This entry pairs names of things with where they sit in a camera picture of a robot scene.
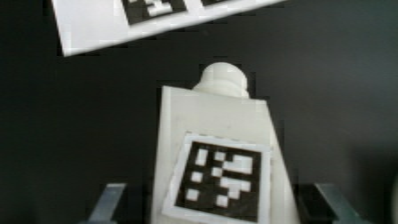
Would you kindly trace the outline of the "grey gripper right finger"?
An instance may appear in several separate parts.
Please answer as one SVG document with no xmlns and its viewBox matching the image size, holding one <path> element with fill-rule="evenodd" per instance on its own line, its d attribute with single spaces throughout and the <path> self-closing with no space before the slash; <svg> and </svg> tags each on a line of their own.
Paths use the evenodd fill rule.
<svg viewBox="0 0 398 224">
<path fill-rule="evenodd" d="M 295 199 L 302 224 L 371 224 L 356 212 L 334 184 L 299 184 Z"/>
</svg>

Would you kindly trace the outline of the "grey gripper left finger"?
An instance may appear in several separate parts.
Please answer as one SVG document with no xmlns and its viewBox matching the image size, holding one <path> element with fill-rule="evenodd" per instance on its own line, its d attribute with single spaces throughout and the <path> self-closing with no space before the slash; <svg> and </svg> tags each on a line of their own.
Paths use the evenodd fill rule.
<svg viewBox="0 0 398 224">
<path fill-rule="evenodd" d="M 144 208 L 142 191 L 126 183 L 109 183 L 82 224 L 146 224 Z"/>
</svg>

